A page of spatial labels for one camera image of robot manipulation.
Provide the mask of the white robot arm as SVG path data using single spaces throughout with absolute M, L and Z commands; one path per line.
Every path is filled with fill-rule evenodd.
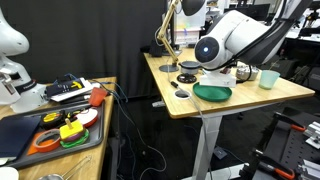
M 216 70 L 240 60 L 247 65 L 268 62 L 279 50 L 293 24 L 313 0 L 281 0 L 270 26 L 237 11 L 219 17 L 194 48 L 206 70 Z

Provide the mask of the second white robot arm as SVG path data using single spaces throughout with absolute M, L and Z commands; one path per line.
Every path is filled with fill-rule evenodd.
M 9 59 L 28 50 L 27 38 L 9 25 L 0 9 L 0 105 L 9 105 L 15 113 L 48 103 L 46 86 L 33 80 L 23 65 Z

